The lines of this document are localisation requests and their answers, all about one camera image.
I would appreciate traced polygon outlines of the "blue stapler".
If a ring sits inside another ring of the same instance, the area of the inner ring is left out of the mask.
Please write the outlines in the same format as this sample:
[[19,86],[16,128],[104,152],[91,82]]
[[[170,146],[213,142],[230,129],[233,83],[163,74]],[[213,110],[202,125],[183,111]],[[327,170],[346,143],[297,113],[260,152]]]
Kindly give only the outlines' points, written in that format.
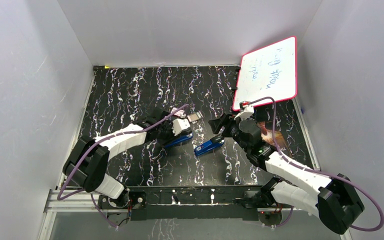
[[177,145],[185,144],[187,141],[191,140],[193,138],[193,136],[194,136],[193,132],[185,134],[185,135],[176,136],[173,140],[166,142],[163,145],[163,147],[164,148],[171,148],[171,147],[174,147]]
[[204,155],[214,149],[217,149],[221,146],[223,146],[225,143],[225,138],[221,135],[216,135],[212,137],[210,140],[202,143],[201,145],[197,146],[194,149],[194,155],[196,157],[199,157],[201,155]]

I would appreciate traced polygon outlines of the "staple box tray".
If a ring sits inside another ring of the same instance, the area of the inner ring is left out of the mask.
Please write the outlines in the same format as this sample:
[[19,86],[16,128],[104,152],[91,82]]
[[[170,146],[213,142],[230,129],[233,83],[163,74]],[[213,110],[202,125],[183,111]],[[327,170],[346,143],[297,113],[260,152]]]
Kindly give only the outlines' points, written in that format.
[[187,116],[187,119],[190,123],[194,123],[194,122],[201,120],[203,118],[204,118],[204,116],[200,111],[194,112],[194,113]]

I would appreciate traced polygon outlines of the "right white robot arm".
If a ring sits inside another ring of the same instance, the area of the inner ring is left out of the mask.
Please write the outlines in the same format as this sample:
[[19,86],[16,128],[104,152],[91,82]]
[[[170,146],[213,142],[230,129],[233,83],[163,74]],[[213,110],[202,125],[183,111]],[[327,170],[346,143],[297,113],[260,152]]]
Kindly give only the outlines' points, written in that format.
[[230,113],[209,120],[214,134],[232,138],[255,167],[274,177],[251,199],[261,206],[286,204],[318,217],[332,232],[344,234],[365,210],[357,191],[343,174],[317,174],[306,165],[283,155],[262,138],[253,119],[239,119]]

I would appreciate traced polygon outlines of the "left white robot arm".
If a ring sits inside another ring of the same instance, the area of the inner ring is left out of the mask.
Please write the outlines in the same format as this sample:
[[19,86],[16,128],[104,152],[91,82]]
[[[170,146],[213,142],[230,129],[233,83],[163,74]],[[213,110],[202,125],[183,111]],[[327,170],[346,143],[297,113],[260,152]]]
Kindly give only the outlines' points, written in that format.
[[160,108],[125,128],[100,137],[80,137],[68,156],[62,172],[87,193],[110,198],[117,208],[129,203],[129,188],[106,173],[109,161],[117,155],[154,140],[168,145],[192,132],[185,117],[176,117]]

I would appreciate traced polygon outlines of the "red white staple box sleeve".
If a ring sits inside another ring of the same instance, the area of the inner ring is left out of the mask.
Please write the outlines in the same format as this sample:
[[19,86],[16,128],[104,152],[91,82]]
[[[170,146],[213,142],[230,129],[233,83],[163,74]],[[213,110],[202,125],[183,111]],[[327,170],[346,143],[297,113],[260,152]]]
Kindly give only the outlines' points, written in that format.
[[181,118],[181,119],[186,118],[185,111],[182,109],[178,109],[178,108],[173,107],[171,110],[171,113],[173,113],[173,115],[178,117],[178,118]]

